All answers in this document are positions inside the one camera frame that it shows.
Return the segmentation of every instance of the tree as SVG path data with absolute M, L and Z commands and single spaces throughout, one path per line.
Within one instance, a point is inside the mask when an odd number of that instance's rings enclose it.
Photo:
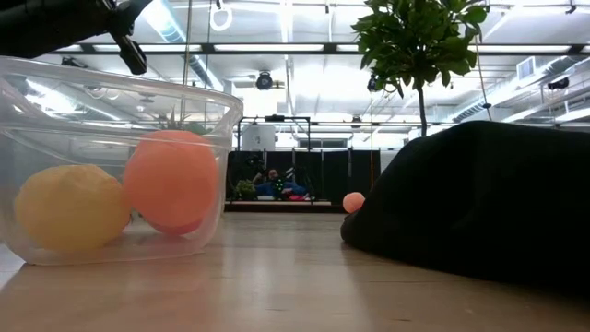
M 463 76 L 476 65 L 478 55 L 469 50 L 469 43 L 477 36 L 481 42 L 479 24 L 490 10 L 476 5 L 479 2 L 367 0 L 372 14 L 352 26 L 363 54 L 360 67 L 371 67 L 376 88 L 393 86 L 401 98 L 402 83 L 418 92 L 422 136 L 427 129 L 424 84 L 434 82 L 440 74 L 447 87 L 451 72 Z

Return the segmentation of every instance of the black cloth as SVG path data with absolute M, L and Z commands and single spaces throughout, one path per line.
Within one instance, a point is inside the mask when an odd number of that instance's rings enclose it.
M 470 122 L 395 156 L 342 239 L 484 279 L 590 283 L 590 135 Z

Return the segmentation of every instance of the pink ball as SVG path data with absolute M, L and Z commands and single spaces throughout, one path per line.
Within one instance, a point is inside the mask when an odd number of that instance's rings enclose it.
M 363 196 L 361 193 L 350 193 L 344 196 L 342 205 L 348 213 L 352 213 L 361 208 L 364 202 L 365 196 Z

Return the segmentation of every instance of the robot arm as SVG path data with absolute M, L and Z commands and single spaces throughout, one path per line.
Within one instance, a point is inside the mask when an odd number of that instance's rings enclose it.
M 151 0 L 3 0 L 0 55 L 33 58 L 110 33 L 131 72 L 147 71 L 146 56 L 129 39 L 134 22 Z

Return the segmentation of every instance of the hanging ring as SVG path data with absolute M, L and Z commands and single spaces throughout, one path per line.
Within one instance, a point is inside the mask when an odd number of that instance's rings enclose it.
M 215 14 L 221 13 L 221 12 L 225 12 L 227 15 L 227 18 L 225 19 L 225 23 L 223 23 L 222 25 L 218 25 L 215 22 Z M 211 8 L 211 14 L 209 17 L 209 24 L 211 25 L 211 29 L 213 29 L 215 31 L 223 31 L 223 30 L 230 27 L 230 24 L 232 21 L 233 21 L 233 15 L 231 13 L 231 8 L 227 8 L 227 7 L 221 8 L 221 9 L 216 8 L 216 7 Z

